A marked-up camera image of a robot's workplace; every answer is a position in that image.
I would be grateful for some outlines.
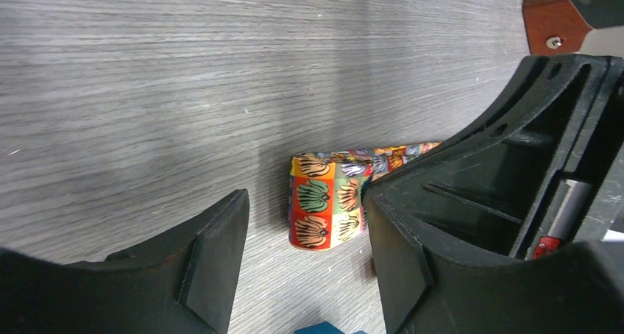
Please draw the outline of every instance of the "gray wood grain table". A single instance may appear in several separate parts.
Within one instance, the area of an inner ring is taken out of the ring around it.
[[[247,188],[230,332],[384,333],[367,235],[289,245],[289,157],[459,131],[521,1],[0,0],[0,245],[101,260]]]

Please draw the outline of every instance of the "colorful patterned cup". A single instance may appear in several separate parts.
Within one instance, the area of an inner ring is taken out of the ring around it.
[[[325,250],[360,235],[366,229],[362,188],[438,144],[294,156],[288,208],[291,244]]]

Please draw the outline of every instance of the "teal object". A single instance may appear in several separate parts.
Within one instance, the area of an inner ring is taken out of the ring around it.
[[[334,327],[329,322],[324,321],[311,327],[295,330],[294,334],[344,334],[344,332]],[[366,334],[366,332],[360,330],[353,334]]]

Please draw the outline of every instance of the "metal screw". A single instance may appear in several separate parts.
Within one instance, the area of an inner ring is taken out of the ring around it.
[[[559,36],[553,36],[546,40],[546,46],[549,49],[558,49],[562,44],[564,44],[564,41]]]

